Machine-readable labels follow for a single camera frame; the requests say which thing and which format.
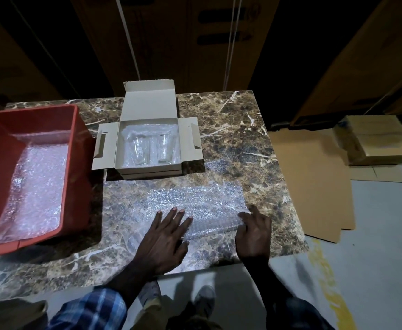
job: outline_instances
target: table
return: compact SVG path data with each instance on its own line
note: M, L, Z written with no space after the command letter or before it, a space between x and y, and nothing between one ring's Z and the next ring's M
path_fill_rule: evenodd
M185 173L190 173L185 177L146 181L106 178L102 182L102 174L96 172L89 228L0 256L0 300L105 282L135 253L135 245L127 242L127 235L135 234L134 226L123 219L127 204L147 190L178 187L187 181L198 185L211 180L239 181L246 203L255 204L273 218L272 257L308 249L252 91L176 96L180 117L198 117L204 166L185 166ZM76 104L96 136L99 123L119 120L123 99L24 102L9 104L8 108ZM192 240L183 263L172 273L238 261L235 232L230 231Z

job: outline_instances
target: gray floor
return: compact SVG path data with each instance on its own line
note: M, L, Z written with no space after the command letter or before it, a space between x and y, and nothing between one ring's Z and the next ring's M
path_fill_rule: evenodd
M402 183L353 181L352 192L357 229L344 231L338 244L319 244L329 263L324 270L332 269L338 286L330 293L343 296L358 329L402 329ZM315 244L307 240L310 246ZM277 257L271 265L295 294L313 303L333 326L349 328L343 318L337 318L334 309L338 306L322 291L322 282L328 278L310 263L307 254ZM240 265L161 279L169 313L179 312L204 284L216 289L212 319L225 329L264 328L260 296ZM48 299L52 316L66 300L89 290L40 294L30 300ZM133 324L140 307L136 300L124 329Z

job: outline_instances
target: hand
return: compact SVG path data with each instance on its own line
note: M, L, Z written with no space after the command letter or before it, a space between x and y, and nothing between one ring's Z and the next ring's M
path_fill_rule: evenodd
M238 216L244 221L236 233L236 252L245 263L250 258L270 258L271 219L259 213L255 205L248 207L251 214L240 212Z
M163 221L161 221L162 212L157 212L133 259L133 262L148 267L152 276L163 275L173 270L181 264L187 253L188 241L183 242L178 248L176 245L186 233L193 218L189 216L180 225L184 210L178 213L177 210L174 207Z

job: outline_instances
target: gray sneaker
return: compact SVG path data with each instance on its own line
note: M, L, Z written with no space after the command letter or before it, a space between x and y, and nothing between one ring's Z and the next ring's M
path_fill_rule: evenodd
M193 301L196 313L208 319L215 308L215 298L216 294L212 286L204 285L201 287L195 301Z
M138 294L138 299L140 300L142 306L144 307L144 305L148 300L152 300L160 296L161 296L160 286L158 285L158 282L154 280L145 283L142 290Z

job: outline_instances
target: red container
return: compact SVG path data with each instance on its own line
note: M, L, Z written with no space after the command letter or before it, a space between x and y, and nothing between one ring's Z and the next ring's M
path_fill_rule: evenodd
M0 111L0 217L8 201L11 179L25 144L12 134L71 131L62 193L60 225L44 235L0 244L0 255L54 236L85 229L89 221L91 184L88 180L93 138L77 105L56 105Z

